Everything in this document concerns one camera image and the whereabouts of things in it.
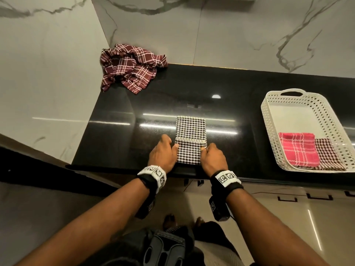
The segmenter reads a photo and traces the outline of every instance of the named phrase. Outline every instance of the red checkered cloth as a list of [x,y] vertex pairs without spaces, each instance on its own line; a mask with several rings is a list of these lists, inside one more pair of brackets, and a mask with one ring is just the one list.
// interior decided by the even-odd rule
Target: red checkered cloth
[[122,84],[134,94],[145,89],[157,73],[157,67],[167,67],[165,55],[154,55],[146,49],[116,44],[103,49],[100,58],[104,70],[101,89],[106,91],[120,76]]
[[319,166],[319,156],[313,133],[279,133],[282,147],[291,165]]
[[312,168],[312,170],[346,171],[346,167],[339,159],[329,138],[316,139],[315,143],[320,164],[319,166]]

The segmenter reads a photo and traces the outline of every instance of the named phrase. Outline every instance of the white plastic basket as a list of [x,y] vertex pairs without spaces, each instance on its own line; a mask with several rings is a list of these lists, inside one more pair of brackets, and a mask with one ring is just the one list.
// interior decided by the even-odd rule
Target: white plastic basket
[[[298,92],[301,96],[281,95]],[[266,130],[277,164],[284,170],[311,173],[355,172],[355,149],[327,99],[302,89],[269,91],[261,104]],[[329,138],[346,171],[307,170],[292,166],[283,151],[278,133],[313,133]]]

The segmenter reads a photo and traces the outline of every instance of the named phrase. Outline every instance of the left hand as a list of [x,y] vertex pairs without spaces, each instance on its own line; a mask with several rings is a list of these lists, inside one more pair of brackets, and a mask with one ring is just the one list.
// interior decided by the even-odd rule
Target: left hand
[[170,137],[163,134],[159,143],[149,154],[148,166],[158,165],[165,173],[169,173],[177,161],[177,150],[179,148],[179,144],[175,144],[173,147],[170,147],[170,144]]

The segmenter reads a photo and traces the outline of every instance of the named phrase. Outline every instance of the granite countertop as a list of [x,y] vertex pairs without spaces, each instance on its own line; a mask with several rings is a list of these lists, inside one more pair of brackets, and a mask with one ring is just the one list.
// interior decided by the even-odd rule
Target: granite countertop
[[[287,172],[276,164],[260,106],[268,91],[290,88],[325,96],[355,142],[355,79],[171,64],[137,95],[121,83],[101,93],[68,167],[136,174],[161,134],[174,141],[183,115],[206,118],[207,143],[242,181],[355,189],[355,173]],[[181,163],[169,176],[207,178],[200,166]]]

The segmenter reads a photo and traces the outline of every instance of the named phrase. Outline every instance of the kitchen towel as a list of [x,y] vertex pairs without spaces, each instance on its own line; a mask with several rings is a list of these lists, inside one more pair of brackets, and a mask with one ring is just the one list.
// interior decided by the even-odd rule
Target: kitchen towel
[[279,133],[282,148],[291,165],[317,167],[320,164],[313,133]]
[[312,168],[311,170],[333,170],[333,171],[345,171],[346,167],[339,159],[335,152],[332,142],[329,138],[315,139],[316,149],[319,155],[319,166]]
[[200,164],[201,147],[207,146],[206,120],[177,116],[175,143],[179,144],[178,162]]
[[145,89],[157,73],[157,67],[167,67],[165,55],[154,55],[141,47],[116,44],[103,49],[100,62],[104,71],[101,89],[106,91],[119,76],[122,84],[134,94]]

